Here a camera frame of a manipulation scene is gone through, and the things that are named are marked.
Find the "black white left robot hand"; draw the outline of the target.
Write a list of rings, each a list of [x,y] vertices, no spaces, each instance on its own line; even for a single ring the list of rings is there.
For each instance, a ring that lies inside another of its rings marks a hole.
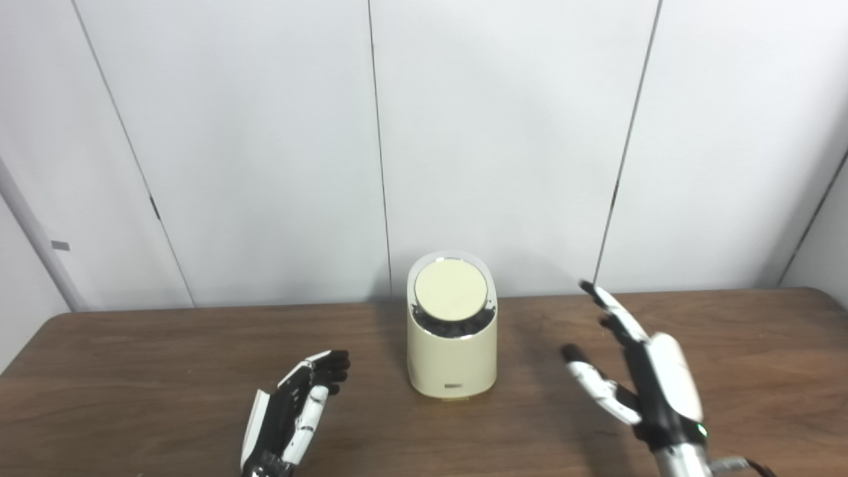
[[[325,350],[300,360],[272,393],[257,390],[242,442],[242,476],[294,474],[349,368],[347,350]]]

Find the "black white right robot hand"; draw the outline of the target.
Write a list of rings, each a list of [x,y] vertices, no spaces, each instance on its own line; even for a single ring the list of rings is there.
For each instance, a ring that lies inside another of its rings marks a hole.
[[[634,390],[609,378],[578,345],[569,343],[561,355],[576,383],[606,413],[630,426],[651,452],[684,445],[706,447],[702,400],[678,341],[669,333],[649,335],[600,286],[582,280],[580,287],[602,309],[599,323],[620,345]]]

